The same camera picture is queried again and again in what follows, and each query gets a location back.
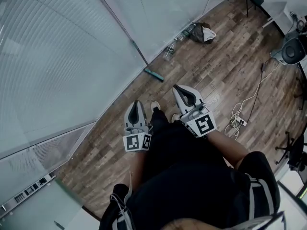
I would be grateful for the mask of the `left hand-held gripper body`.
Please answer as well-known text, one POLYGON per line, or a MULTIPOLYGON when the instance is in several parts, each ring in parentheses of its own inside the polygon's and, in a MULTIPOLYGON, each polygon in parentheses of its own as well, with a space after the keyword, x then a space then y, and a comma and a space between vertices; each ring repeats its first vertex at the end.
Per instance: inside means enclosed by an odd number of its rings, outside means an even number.
POLYGON ((127 127, 124 129, 123 143, 126 152, 148 151, 152 135, 151 126, 127 127))

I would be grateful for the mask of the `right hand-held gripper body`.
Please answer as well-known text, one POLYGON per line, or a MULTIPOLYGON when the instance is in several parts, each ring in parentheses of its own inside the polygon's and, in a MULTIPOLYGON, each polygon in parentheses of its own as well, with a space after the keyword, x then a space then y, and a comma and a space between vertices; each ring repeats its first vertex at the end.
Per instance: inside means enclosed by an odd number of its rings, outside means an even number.
POLYGON ((197 105, 179 120, 196 138, 206 136, 217 128, 213 112, 208 110, 205 103, 197 105))

